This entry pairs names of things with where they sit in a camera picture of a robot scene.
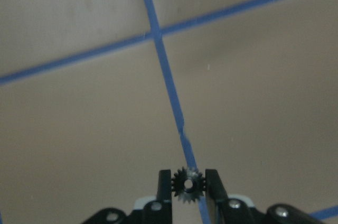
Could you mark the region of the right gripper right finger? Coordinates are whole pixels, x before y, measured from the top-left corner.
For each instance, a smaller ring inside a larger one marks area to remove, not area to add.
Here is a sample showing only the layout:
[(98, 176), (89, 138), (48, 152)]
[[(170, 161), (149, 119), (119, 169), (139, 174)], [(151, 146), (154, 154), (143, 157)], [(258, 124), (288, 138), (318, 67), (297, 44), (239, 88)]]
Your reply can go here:
[(209, 216), (213, 223), (253, 223), (250, 208), (254, 205), (247, 196), (228, 195), (215, 169), (205, 171), (205, 192)]

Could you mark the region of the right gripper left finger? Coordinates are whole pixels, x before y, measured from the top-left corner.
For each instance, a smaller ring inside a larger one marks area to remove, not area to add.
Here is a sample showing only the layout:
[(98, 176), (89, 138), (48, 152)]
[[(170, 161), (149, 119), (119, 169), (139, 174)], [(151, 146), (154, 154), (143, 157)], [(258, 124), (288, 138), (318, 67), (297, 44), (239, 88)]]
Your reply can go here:
[(143, 207), (142, 223), (172, 223), (171, 170), (159, 171), (156, 197)]

